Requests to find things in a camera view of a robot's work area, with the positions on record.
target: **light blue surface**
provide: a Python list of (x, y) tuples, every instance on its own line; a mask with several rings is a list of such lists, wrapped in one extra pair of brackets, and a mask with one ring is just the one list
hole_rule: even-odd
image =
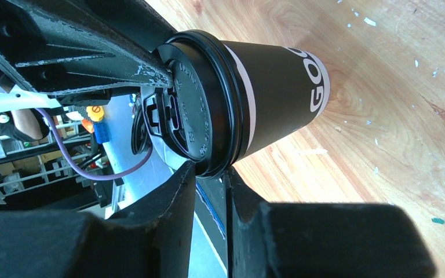
[[(130, 150), (133, 118), (132, 108), (129, 107), (129, 96), (112, 98), (105, 107), (104, 121), (108, 125), (110, 142), (104, 143), (103, 147), (114, 172), (119, 173), (136, 165), (145, 154), (133, 155)], [(164, 183), (171, 174), (168, 166), (154, 151), (143, 167), (123, 178), (125, 200), (131, 204), (141, 199)], [(188, 272), (189, 278), (227, 277), (196, 216), (194, 216)]]
[[(105, 107), (105, 123), (108, 125), (110, 142), (103, 147), (110, 159), (115, 173), (135, 166), (145, 153), (132, 154), (130, 136), (132, 133), (132, 108), (129, 107), (129, 96), (114, 97)], [(129, 204), (141, 199), (147, 193), (164, 183), (172, 172), (168, 166), (153, 152), (148, 162), (123, 178), (125, 183), (125, 200)]]

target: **wood grain surface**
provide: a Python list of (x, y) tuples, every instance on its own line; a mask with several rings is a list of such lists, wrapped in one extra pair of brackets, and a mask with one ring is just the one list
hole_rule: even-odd
[(331, 79), (324, 113), (240, 174), (269, 201), (403, 208), (445, 277), (445, 1), (148, 2), (178, 30), (317, 55)]

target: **person's arm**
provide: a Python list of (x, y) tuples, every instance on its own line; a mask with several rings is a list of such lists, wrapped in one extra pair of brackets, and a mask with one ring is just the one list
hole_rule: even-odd
[(13, 110), (11, 114), (13, 115), (14, 126), (17, 130), (34, 140), (43, 138), (41, 126), (30, 109)]

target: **green dot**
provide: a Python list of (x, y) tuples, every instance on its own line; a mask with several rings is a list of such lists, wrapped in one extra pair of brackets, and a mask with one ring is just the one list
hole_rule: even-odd
[(444, 225), (444, 223), (445, 223), (444, 220), (442, 220), (441, 218), (438, 218), (438, 217), (433, 217), (431, 220), (433, 223), (436, 223), (436, 224)]

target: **orange component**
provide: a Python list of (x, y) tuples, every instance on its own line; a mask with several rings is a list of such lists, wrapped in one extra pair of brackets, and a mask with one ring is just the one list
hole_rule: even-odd
[(82, 119), (81, 125), (87, 130), (87, 132), (89, 132), (89, 133), (94, 132), (94, 126), (93, 126), (92, 122), (90, 122), (86, 119)]

